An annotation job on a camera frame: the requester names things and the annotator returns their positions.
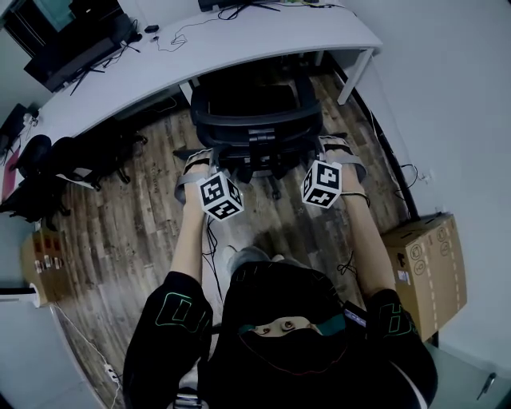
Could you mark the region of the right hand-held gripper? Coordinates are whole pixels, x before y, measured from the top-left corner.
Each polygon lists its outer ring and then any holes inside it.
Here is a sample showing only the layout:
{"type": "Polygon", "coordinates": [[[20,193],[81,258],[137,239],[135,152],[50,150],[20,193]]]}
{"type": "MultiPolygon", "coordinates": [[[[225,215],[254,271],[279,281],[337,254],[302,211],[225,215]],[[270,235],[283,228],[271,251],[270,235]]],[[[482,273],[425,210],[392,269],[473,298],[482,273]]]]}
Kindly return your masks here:
{"type": "Polygon", "coordinates": [[[352,162],[350,146],[342,138],[319,136],[319,160],[314,160],[301,184],[302,202],[320,208],[330,208],[340,197],[342,165],[352,162]],[[333,164],[328,164],[327,152],[333,150],[333,164]]]}

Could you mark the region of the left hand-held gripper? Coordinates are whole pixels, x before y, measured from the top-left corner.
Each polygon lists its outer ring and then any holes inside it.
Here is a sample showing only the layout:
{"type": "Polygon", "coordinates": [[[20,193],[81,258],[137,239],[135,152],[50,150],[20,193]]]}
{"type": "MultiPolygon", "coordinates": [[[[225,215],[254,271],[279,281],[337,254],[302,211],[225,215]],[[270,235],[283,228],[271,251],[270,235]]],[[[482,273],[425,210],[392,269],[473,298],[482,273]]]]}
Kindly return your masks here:
{"type": "Polygon", "coordinates": [[[212,150],[203,149],[190,157],[184,167],[184,175],[194,175],[199,191],[201,208],[214,220],[227,220],[242,213],[244,197],[240,189],[222,172],[211,176],[202,173],[202,169],[211,167],[212,150]]]}

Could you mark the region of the black office chair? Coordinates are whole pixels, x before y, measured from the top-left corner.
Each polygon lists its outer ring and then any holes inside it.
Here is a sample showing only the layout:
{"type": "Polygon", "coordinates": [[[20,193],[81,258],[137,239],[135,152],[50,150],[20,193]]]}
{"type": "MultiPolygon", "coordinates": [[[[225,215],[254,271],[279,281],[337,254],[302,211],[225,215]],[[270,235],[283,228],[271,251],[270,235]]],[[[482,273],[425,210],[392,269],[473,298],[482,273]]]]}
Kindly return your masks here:
{"type": "MultiPolygon", "coordinates": [[[[200,143],[212,150],[212,165],[245,184],[254,177],[283,178],[291,169],[319,160],[323,114],[311,79],[295,73],[287,84],[248,85],[220,92],[194,89],[191,117],[200,143]]],[[[366,176],[353,154],[359,178],[366,176]]]]}

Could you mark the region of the person's left forearm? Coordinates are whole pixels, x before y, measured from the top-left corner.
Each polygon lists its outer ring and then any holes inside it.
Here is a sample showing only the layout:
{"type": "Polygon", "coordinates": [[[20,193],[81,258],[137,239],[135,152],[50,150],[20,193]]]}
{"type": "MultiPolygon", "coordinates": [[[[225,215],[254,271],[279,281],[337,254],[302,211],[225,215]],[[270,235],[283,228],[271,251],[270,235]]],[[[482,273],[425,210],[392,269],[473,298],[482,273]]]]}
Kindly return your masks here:
{"type": "Polygon", "coordinates": [[[195,184],[186,184],[184,193],[186,201],[171,270],[190,276],[202,284],[204,211],[201,207],[199,189],[195,184]]]}

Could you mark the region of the person's right forearm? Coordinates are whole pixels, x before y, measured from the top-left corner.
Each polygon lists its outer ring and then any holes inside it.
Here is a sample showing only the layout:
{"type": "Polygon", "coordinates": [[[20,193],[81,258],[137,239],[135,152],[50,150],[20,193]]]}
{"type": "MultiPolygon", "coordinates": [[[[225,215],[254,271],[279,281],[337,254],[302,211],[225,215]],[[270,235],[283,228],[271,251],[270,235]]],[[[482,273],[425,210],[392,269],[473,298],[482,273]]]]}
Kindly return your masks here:
{"type": "Polygon", "coordinates": [[[369,300],[382,290],[395,290],[392,264],[354,165],[342,166],[342,188],[341,197],[351,226],[358,285],[364,300],[369,300]]]}

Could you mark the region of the black baseboard strip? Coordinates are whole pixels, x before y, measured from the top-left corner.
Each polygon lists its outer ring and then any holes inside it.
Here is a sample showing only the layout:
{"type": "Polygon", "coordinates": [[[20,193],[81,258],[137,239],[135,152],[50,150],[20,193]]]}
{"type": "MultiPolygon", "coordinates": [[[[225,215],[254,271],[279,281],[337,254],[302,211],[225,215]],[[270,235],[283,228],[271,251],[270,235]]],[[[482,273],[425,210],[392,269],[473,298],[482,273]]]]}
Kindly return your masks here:
{"type": "Polygon", "coordinates": [[[339,105],[337,95],[343,90],[347,73],[331,55],[322,64],[326,73],[321,84],[326,96],[323,102],[323,128],[329,133],[346,133],[347,141],[355,149],[368,170],[363,182],[369,193],[371,207],[375,213],[384,210],[386,218],[394,216],[399,222],[416,221],[419,213],[411,193],[412,182],[406,180],[404,172],[418,171],[411,163],[399,162],[386,134],[375,114],[355,90],[347,103],[339,105]]]}

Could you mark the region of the person's grey trouser leg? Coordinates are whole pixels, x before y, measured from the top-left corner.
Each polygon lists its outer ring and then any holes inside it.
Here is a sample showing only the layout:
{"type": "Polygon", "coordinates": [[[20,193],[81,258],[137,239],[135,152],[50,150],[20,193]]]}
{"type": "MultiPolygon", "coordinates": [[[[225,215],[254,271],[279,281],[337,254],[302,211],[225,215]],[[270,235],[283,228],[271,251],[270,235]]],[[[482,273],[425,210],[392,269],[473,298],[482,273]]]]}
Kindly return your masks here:
{"type": "Polygon", "coordinates": [[[226,270],[228,274],[232,276],[243,264],[251,262],[268,262],[270,260],[269,256],[263,250],[254,246],[249,246],[237,250],[237,254],[231,259],[229,265],[226,266],[226,270]]]}

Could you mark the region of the black swivel chair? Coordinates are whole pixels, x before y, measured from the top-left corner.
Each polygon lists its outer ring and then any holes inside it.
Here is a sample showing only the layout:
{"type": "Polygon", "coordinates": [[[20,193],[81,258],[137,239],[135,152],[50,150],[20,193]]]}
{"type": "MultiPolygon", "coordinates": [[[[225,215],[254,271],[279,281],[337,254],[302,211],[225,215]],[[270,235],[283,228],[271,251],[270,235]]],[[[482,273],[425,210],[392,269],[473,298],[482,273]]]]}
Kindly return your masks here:
{"type": "Polygon", "coordinates": [[[99,191],[101,179],[116,173],[128,184],[124,164],[133,157],[135,145],[147,142],[137,133],[63,137],[55,143],[45,135],[37,135],[9,167],[20,172],[23,181],[0,203],[0,213],[20,216],[29,223],[43,220],[54,231],[53,215],[71,213],[61,199],[67,181],[85,182],[99,191]]]}

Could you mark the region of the white curved desk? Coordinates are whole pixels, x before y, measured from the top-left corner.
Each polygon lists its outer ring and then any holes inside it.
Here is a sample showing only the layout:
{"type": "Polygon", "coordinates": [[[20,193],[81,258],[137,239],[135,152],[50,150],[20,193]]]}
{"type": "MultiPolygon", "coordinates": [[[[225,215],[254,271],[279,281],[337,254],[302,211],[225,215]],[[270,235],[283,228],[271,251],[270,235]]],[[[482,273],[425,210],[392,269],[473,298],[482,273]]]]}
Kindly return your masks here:
{"type": "Polygon", "coordinates": [[[76,137],[104,120],[159,93],[178,87],[190,99],[199,76],[265,58],[330,50],[357,50],[354,71],[339,95],[340,105],[357,85],[382,42],[344,6],[285,6],[276,11],[248,7],[237,18],[220,20],[200,13],[163,27],[158,40],[144,38],[136,51],[125,51],[104,73],[88,74],[80,85],[62,90],[39,110],[12,151],[44,134],[52,142],[76,137]]]}

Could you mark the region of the large brown cardboard box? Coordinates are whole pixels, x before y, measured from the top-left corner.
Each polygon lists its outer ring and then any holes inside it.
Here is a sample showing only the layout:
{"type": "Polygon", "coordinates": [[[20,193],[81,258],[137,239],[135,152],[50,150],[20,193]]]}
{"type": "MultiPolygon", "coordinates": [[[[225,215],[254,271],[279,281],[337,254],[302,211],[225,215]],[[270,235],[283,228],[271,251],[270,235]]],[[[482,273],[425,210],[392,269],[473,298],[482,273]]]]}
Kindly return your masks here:
{"type": "Polygon", "coordinates": [[[382,240],[402,305],[426,341],[467,302],[465,265],[454,215],[424,216],[385,233],[382,240]]]}

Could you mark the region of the person's black printed shirt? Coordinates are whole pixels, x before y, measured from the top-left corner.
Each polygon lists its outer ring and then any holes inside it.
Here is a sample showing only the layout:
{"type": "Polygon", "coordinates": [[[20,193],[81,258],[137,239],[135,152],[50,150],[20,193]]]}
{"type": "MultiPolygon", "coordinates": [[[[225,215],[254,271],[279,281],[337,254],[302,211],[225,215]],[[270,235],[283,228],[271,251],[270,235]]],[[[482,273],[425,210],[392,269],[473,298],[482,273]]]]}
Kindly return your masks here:
{"type": "Polygon", "coordinates": [[[209,409],[427,409],[438,387],[434,361],[395,291],[377,292],[349,318],[324,274],[272,262],[246,263],[232,275],[217,340],[212,307],[192,277],[170,272],[148,297],[125,357],[126,407],[168,409],[192,369],[209,409]],[[300,329],[345,332],[343,359],[318,375],[288,375],[239,340],[300,329]]]}

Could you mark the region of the small brown cardboard box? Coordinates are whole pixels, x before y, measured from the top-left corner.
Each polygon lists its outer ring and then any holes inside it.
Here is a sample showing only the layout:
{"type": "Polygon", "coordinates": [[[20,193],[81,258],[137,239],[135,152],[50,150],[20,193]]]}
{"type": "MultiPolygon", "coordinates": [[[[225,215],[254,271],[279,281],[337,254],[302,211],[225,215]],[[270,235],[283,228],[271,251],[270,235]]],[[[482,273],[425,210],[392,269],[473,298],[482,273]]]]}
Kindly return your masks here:
{"type": "Polygon", "coordinates": [[[36,293],[37,307],[71,295],[60,236],[47,228],[28,235],[20,251],[22,275],[36,293]]]}

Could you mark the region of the red desk mat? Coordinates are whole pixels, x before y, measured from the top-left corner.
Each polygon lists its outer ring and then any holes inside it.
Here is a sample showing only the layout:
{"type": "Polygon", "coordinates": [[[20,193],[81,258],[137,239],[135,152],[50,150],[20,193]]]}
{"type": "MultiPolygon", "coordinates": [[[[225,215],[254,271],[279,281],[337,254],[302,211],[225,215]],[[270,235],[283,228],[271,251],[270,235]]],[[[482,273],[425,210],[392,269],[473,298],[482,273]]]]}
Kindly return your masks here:
{"type": "Polygon", "coordinates": [[[18,161],[20,149],[9,153],[4,165],[0,164],[0,201],[5,201],[18,187],[18,171],[14,168],[18,161]]]}

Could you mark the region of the white cylindrical object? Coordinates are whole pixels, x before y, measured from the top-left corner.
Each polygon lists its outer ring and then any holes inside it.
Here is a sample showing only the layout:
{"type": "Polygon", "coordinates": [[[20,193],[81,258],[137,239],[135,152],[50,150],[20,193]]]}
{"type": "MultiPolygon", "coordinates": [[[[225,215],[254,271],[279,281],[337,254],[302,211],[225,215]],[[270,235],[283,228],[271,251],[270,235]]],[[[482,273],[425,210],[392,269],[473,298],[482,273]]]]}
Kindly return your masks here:
{"type": "Polygon", "coordinates": [[[34,284],[21,288],[0,288],[0,303],[24,302],[41,307],[39,292],[34,284]]]}

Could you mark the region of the frosted glass door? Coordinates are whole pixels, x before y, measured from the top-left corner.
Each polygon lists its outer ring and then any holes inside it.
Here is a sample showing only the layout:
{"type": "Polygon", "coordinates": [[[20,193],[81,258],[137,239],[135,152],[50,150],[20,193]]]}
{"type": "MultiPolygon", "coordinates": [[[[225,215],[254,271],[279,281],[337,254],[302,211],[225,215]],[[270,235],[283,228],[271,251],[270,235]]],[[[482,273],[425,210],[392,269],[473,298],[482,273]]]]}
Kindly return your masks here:
{"type": "Polygon", "coordinates": [[[426,347],[438,373],[438,389],[430,409],[511,409],[511,379],[497,375],[488,393],[477,400],[491,371],[475,367],[431,343],[426,347]]]}

